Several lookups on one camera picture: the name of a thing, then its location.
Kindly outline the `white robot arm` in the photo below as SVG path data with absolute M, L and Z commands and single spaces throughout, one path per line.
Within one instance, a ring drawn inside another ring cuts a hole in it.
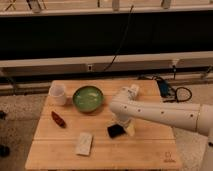
M 127 127 L 132 118 L 142 118 L 206 136 L 199 171 L 213 171 L 213 105 L 142 102 L 135 100 L 137 94 L 133 88 L 123 87 L 112 98 L 109 108 L 117 123 Z

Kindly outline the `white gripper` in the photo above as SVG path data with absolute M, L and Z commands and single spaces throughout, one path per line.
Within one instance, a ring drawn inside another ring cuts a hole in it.
M 123 127 L 124 131 L 131 137 L 135 135 L 135 127 L 134 123 L 131 119 L 127 119 L 126 121 L 122 121 L 119 118 L 116 119 L 116 123 Z

